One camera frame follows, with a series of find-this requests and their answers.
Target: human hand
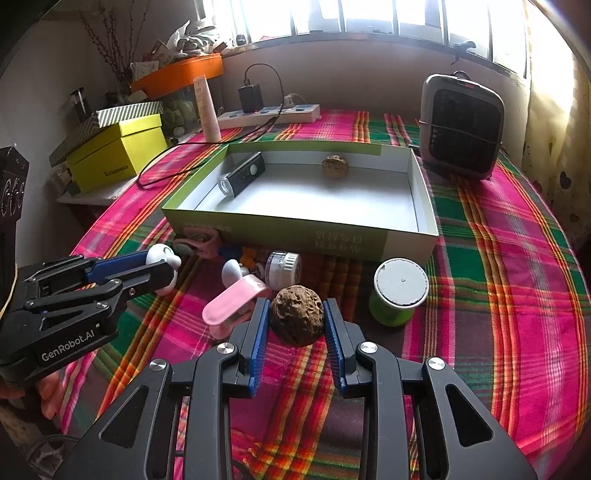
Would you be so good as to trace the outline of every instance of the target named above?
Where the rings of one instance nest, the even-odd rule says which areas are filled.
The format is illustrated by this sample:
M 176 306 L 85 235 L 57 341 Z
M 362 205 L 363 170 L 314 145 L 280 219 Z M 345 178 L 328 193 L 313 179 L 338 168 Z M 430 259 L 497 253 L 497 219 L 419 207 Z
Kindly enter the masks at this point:
M 37 391 L 41 397 L 41 413 L 45 418 L 51 420 L 61 407 L 65 393 L 58 372 L 39 380 L 37 382 Z M 24 396 L 24 390 L 8 387 L 3 380 L 0 380 L 0 398 L 16 400 Z

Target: yellow box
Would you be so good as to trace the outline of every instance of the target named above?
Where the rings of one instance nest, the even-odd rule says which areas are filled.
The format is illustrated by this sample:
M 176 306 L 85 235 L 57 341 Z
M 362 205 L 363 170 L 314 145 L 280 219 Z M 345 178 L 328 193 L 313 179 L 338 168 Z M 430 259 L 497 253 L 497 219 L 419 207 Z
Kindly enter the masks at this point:
M 135 177 L 167 147 L 161 128 L 118 138 L 69 167 L 83 193 Z
M 106 128 L 100 134 L 91 138 L 81 147 L 74 150 L 66 157 L 66 165 L 68 168 L 76 165 L 80 160 L 92 155 L 94 152 L 100 150 L 106 145 L 114 142 L 118 138 L 126 137 L 137 132 L 149 130 L 151 128 L 158 128 L 162 126 L 160 114 L 147 115 L 139 118 L 132 118 L 131 120 L 123 120 L 111 127 Z

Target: blue gripper pad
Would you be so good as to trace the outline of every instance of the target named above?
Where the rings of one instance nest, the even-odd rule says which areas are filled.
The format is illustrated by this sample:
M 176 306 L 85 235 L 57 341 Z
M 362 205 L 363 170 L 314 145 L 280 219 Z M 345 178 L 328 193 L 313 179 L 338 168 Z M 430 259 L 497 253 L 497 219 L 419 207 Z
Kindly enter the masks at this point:
M 133 268 L 143 267 L 146 264 L 147 256 L 148 251 L 142 250 L 141 252 L 135 252 L 129 255 L 99 260 L 95 263 L 92 270 L 86 274 L 86 279 L 88 283 L 98 283 L 100 285 L 105 281 L 106 277 L 111 277 Z
M 265 301 L 262 311 L 261 321 L 256 330 L 256 337 L 252 347 L 250 378 L 248 379 L 248 390 L 251 397 L 254 397 L 258 387 L 261 385 L 262 369 L 265 364 L 265 355 L 267 354 L 267 340 L 269 338 L 269 309 L 271 302 Z
M 324 339 L 329 354 L 330 369 L 332 370 L 335 388 L 343 395 L 347 389 L 347 383 L 345 381 L 345 357 L 336 333 L 335 320 L 330 311 L 329 303 L 324 301 L 322 306 L 324 307 Z

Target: white extension socket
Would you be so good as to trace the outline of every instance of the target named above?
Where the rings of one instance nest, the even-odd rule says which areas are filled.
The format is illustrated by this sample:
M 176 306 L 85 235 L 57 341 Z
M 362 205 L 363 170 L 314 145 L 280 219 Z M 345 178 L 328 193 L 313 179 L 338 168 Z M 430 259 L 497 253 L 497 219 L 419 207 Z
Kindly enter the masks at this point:
M 244 113 L 242 110 L 228 112 L 217 118 L 220 129 L 258 127 L 279 113 L 278 106 L 265 107 L 255 113 Z M 296 105 L 284 108 L 277 124 L 311 124 L 320 118 L 320 105 Z

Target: striped tablecloth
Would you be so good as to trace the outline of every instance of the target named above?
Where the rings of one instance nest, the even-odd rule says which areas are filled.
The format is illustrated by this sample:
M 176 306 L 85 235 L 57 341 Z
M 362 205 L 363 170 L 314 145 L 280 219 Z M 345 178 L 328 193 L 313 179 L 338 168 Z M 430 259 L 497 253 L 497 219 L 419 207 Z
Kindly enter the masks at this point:
M 276 127 L 264 139 L 406 145 L 417 141 L 418 128 L 393 115 L 325 110 L 314 124 Z M 147 180 L 193 166 L 214 151 L 181 147 Z M 482 182 L 429 171 L 426 176 L 441 236 L 427 266 L 428 300 L 406 327 L 387 329 L 368 312 L 375 264 L 306 255 L 302 283 L 323 299 L 337 298 L 346 320 L 358 322 L 368 339 L 396 355 L 444 358 L 546 479 L 589 414 L 591 309 L 579 266 L 555 218 L 507 158 L 499 158 L 492 177 Z M 171 242 L 174 232 L 160 204 L 182 181 L 147 190 L 132 186 L 75 253 L 108 257 Z M 223 290 L 220 268 L 217 262 L 187 261 L 176 290 L 130 302 L 119 338 L 66 369 L 64 432 L 84 433 L 150 359 L 185 361 L 215 343 L 201 313 Z M 322 340 L 294 349 L 272 338 L 257 397 L 232 401 L 231 407 L 233 457 L 254 477 L 357 478 L 363 404 L 335 393 Z M 181 429 L 185 424 L 186 408 Z M 414 442 L 410 450 L 416 473 Z M 175 478 L 181 478 L 180 468 Z

